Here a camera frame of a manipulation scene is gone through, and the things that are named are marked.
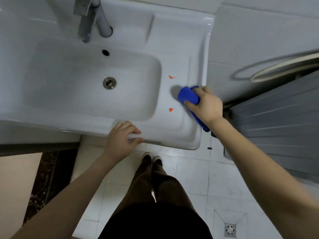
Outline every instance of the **hand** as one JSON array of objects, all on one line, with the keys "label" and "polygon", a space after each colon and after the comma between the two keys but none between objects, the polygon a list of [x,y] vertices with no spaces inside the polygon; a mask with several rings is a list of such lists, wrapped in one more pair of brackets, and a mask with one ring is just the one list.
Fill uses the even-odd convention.
[{"label": "hand", "polygon": [[107,137],[103,155],[108,157],[114,166],[130,155],[133,149],[143,142],[143,138],[128,140],[127,136],[130,133],[141,134],[142,132],[129,121],[118,122]]},{"label": "hand", "polygon": [[211,125],[215,120],[223,118],[223,103],[209,90],[207,86],[195,88],[193,91],[199,96],[200,102],[194,105],[189,101],[184,101],[188,109],[206,125]]}]

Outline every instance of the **sink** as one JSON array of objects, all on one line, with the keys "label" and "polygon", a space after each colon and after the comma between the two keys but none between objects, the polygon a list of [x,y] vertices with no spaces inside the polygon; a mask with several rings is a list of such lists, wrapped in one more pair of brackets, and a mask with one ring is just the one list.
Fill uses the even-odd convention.
[{"label": "sink", "polygon": [[73,2],[1,7],[0,120],[97,136],[130,120],[148,143],[197,149],[202,129],[176,97],[206,84],[214,15],[101,0],[114,33],[84,44]]}]

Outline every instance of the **faucet spout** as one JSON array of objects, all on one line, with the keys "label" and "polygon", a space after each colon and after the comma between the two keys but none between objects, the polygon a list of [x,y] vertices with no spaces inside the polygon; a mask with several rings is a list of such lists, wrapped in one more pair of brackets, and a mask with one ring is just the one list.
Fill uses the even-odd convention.
[{"label": "faucet spout", "polygon": [[91,41],[94,23],[102,37],[108,38],[113,34],[100,0],[75,0],[73,13],[81,16],[78,37],[84,43]]}]

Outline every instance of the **person's left arm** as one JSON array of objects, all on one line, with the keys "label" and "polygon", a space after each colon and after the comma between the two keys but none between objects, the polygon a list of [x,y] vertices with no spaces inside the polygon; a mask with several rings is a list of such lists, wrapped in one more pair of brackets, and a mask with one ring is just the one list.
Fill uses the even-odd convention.
[{"label": "person's left arm", "polygon": [[11,239],[70,239],[103,178],[143,141],[142,138],[128,140],[130,133],[140,134],[141,131],[129,121],[118,123],[110,132],[101,157],[32,217]]}]

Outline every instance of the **blue cloth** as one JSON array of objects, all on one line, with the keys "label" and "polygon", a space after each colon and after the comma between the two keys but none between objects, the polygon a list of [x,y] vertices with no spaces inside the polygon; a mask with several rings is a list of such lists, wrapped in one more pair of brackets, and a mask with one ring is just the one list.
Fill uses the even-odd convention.
[{"label": "blue cloth", "polygon": [[[200,98],[195,92],[192,91],[194,88],[198,88],[198,86],[193,86],[191,88],[189,88],[188,86],[185,86],[184,88],[182,88],[180,90],[180,92],[178,93],[178,97],[177,97],[179,102],[184,104],[184,101],[189,101],[189,102],[197,105],[200,102]],[[193,117],[195,118],[195,120],[197,121],[197,123],[199,125],[201,125],[203,130],[205,132],[209,132],[210,131],[209,128],[192,111],[190,111],[190,112],[193,115]]]}]

